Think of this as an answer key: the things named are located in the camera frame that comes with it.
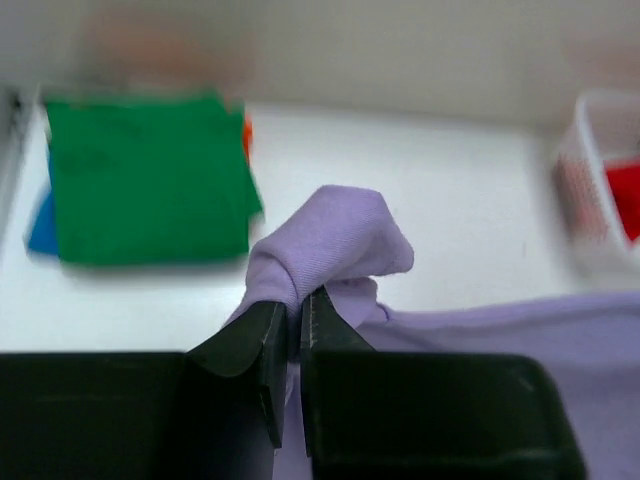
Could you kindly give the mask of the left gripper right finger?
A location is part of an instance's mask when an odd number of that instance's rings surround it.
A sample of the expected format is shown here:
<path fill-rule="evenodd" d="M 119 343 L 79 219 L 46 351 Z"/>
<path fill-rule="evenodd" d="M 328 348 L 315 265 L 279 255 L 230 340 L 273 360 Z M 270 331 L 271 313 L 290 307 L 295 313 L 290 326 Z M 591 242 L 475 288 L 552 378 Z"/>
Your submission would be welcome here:
<path fill-rule="evenodd" d="M 316 479 L 582 479 L 552 378 L 521 355 L 374 349 L 325 290 L 302 307 L 301 401 Z"/>

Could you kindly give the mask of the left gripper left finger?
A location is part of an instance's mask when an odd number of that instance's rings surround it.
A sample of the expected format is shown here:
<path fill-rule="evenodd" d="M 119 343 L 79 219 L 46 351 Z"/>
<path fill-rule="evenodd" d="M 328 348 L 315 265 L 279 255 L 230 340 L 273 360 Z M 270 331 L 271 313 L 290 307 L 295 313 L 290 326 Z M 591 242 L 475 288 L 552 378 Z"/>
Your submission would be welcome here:
<path fill-rule="evenodd" d="M 5 479 L 268 479 L 286 309 L 260 301 L 188 352 L 5 353 Z"/>

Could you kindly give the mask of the purple t shirt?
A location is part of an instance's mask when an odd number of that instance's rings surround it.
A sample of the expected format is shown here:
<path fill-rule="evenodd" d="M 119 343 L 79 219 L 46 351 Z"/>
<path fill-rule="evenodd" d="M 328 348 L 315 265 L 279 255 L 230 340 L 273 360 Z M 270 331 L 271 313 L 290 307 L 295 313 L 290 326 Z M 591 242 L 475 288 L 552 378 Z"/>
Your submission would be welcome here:
<path fill-rule="evenodd" d="M 515 353 L 557 381 L 592 479 L 639 475 L 639 295 L 570 295 L 443 312 L 397 311 L 376 280 L 412 268 L 414 252 L 383 196 L 325 185 L 251 250 L 241 308 L 276 301 L 299 346 L 304 299 L 325 288 L 337 312 L 391 351 Z"/>

